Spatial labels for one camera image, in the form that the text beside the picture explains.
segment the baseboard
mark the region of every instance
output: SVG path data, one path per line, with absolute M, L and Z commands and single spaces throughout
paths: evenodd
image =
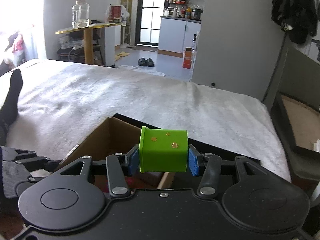
M 158 54 L 168 55 L 168 56 L 174 56 L 174 57 L 183 57 L 183 53 L 173 52 L 173 51 L 167 51 L 158 49 Z

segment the clear plastic jug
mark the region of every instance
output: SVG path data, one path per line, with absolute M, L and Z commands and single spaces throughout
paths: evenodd
M 72 27 L 89 26 L 89 7 L 85 0 L 77 0 L 76 5 L 72 7 Z

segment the blue gripper pad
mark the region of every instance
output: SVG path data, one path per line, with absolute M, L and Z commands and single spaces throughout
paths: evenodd
M 189 169 L 192 173 L 192 176 L 199 176 L 200 166 L 197 163 L 197 158 L 195 154 L 190 148 L 188 149 L 188 164 L 189 164 Z
M 136 170 L 139 166 L 139 148 L 134 151 L 134 153 L 130 156 L 129 160 L 130 165 L 128 166 L 128 175 L 132 176 L 136 173 Z

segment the door mat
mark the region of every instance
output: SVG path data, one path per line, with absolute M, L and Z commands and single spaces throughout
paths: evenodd
M 136 47 L 130 48 L 130 49 L 134 49 L 134 50 L 144 50 L 144 51 L 152 51 L 152 52 L 155 52 L 155 51 L 158 50 L 158 48 L 156 48 L 156 47 L 140 46 L 140 45 L 137 45 Z

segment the glass door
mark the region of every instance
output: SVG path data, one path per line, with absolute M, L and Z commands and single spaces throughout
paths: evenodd
M 138 0 L 136 44 L 158 46 L 165 0 Z

